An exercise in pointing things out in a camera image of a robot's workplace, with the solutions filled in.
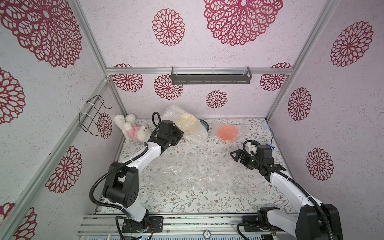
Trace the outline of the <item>yellow plate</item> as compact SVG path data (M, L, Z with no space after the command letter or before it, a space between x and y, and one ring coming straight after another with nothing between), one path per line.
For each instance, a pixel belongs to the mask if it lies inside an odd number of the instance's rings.
M208 130L192 114L179 106L171 105L161 115L162 120L170 120L184 132L183 138L191 144L200 146L208 139Z

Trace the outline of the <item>clear bubble wrap sheet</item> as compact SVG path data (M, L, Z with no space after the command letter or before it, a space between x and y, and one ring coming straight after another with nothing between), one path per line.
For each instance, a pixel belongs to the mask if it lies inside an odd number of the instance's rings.
M267 183L227 154L166 153L140 177L140 201L158 213L241 213Z
M178 190L225 192L236 181L236 167L217 154L185 155L168 159L159 172L160 181Z

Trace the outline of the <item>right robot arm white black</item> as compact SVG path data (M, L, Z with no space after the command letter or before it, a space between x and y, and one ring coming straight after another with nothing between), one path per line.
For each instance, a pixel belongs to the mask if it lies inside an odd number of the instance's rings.
M234 161L250 170L257 170L268 183L276 187L297 210L289 214L277 207L260 208L255 221L244 217L237 224L237 232L246 236L240 228L251 232L267 230L286 232L297 240L342 240L344 238L340 214L332 204L324 204L300 186L273 158L272 148L257 141L247 140L242 149L230 153Z

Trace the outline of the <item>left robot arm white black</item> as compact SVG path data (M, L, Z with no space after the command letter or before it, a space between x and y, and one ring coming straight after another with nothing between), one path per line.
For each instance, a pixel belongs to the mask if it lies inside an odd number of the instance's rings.
M137 199L140 173L169 147L176 146L184 132L173 121L162 120L154 112L152 120L158 117L155 130L145 142L145 147L124 163L112 163L109 171L91 187L89 198L98 206L120 210L128 220L147 227L148 210Z

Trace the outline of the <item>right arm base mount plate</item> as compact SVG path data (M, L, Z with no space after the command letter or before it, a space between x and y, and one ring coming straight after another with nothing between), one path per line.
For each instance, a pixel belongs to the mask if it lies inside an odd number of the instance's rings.
M257 215L242 216L245 232L272 232L281 231L280 228L260 221Z

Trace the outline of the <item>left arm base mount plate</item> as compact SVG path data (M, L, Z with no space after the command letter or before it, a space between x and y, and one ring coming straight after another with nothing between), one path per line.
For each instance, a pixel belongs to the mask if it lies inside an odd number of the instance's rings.
M161 233L164 226L164 217L149 216L144 217L141 222L124 220L123 233Z

